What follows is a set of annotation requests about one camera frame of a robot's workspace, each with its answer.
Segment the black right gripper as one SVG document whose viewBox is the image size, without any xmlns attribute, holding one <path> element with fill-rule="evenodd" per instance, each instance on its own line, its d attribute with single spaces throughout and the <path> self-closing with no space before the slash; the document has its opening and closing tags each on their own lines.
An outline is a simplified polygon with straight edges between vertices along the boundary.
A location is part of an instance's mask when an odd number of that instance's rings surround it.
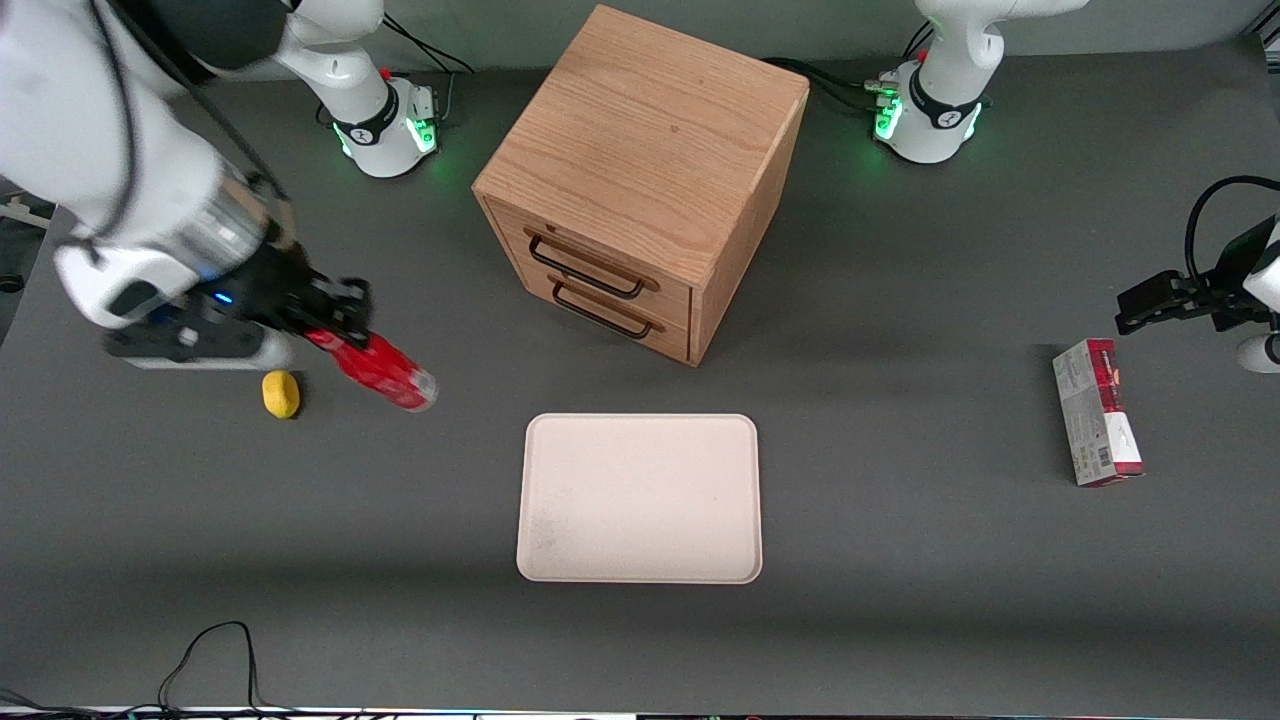
<svg viewBox="0 0 1280 720">
<path fill-rule="evenodd" d="M 264 242 L 244 264 L 197 283 L 195 293 L 232 316 L 298 333 L 320 348 L 369 346 L 370 283 L 326 278 L 294 240 Z"/>
</svg>

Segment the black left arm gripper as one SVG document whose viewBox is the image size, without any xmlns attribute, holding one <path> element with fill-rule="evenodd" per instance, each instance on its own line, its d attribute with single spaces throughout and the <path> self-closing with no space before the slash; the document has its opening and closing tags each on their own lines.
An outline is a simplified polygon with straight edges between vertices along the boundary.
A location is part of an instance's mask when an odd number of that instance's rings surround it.
<svg viewBox="0 0 1280 720">
<path fill-rule="evenodd" d="M 1277 269 L 1277 219 L 1268 218 L 1229 241 L 1216 264 L 1207 272 L 1196 264 L 1192 240 L 1188 273 L 1210 302 L 1210 319 L 1219 333 L 1251 323 L 1277 327 L 1277 299 L 1262 299 L 1263 287 L 1245 287 L 1245 279 L 1261 270 L 1263 261 Z M 1148 325 L 1185 320 L 1201 315 L 1201 296 L 1180 272 L 1165 270 L 1116 296 L 1116 331 L 1133 334 Z"/>
</svg>

